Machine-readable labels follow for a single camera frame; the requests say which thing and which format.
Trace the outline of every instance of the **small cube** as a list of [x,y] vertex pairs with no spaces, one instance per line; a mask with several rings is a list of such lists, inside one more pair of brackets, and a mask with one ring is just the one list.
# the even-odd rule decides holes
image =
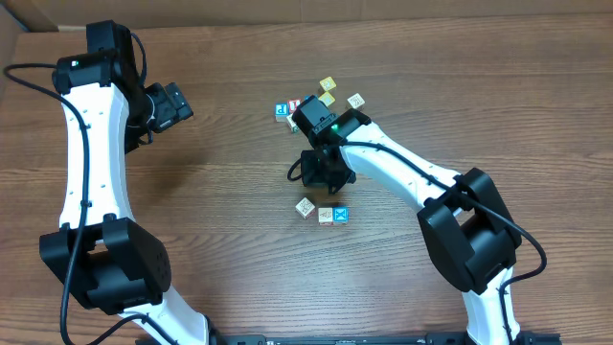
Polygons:
[[336,101],[329,92],[319,96],[319,101],[323,102],[326,107],[331,106]]
[[307,219],[315,214],[315,205],[305,197],[296,205],[296,211],[304,219]]
[[292,133],[298,133],[298,125],[296,125],[294,120],[291,118],[291,115],[287,116],[286,119],[289,130],[291,130]]
[[321,93],[334,93],[334,89],[336,88],[336,82],[332,79],[332,77],[327,77],[324,80],[319,81],[319,90]]
[[277,122],[285,121],[285,118],[289,115],[289,110],[287,109],[287,103],[277,103],[275,104],[275,119]]
[[347,207],[334,207],[334,215],[332,221],[336,224],[347,224],[349,222],[349,208]]
[[300,100],[287,101],[287,106],[289,107],[289,115],[293,114],[294,111],[296,111],[296,109],[298,108],[298,105],[300,105]]
[[321,207],[319,209],[318,214],[319,214],[319,225],[333,225],[334,224],[331,207]]
[[355,94],[349,98],[347,98],[347,109],[355,109],[362,111],[364,109],[364,99],[360,94]]

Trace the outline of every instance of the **wooden surface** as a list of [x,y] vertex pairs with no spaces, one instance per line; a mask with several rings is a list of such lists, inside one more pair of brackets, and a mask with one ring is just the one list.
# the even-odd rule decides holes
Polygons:
[[[388,135],[442,166],[490,173],[546,248],[513,286],[524,330],[613,342],[613,15],[139,31],[148,81],[176,81],[194,117],[127,156],[132,210],[170,253],[173,283],[224,333],[460,331],[460,293],[430,263],[415,215],[374,181],[328,197],[285,173],[301,150],[273,106],[333,76]],[[23,34],[15,60],[85,52],[84,33]],[[51,86],[49,71],[20,74]],[[59,104],[11,84],[0,110],[0,341],[59,343],[61,284],[38,257],[66,180]],[[351,208],[345,227],[294,205]],[[516,272],[537,255],[518,250]],[[73,340],[116,321],[72,303]],[[108,341],[127,344],[131,326]]]

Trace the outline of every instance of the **brown tabletop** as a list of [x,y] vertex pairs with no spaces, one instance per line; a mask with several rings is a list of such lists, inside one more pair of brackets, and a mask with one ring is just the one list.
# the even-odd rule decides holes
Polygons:
[[[332,76],[365,112],[444,167],[478,167],[549,255],[513,286],[522,329],[565,344],[613,342],[613,15],[492,17],[137,31],[148,82],[176,81],[194,116],[126,158],[140,225],[172,281],[223,333],[400,335],[461,331],[460,292],[431,264],[416,216],[377,183],[335,196],[285,179],[309,148],[274,104]],[[86,52],[85,34],[23,34],[17,62]],[[17,75],[51,87],[50,73]],[[38,256],[66,182],[59,103],[11,83],[0,108],[0,342],[60,343],[62,285]],[[350,207],[347,226],[294,205]],[[538,265],[524,241],[515,272]],[[117,320],[72,300],[74,341]],[[133,325],[108,340],[127,344]]]

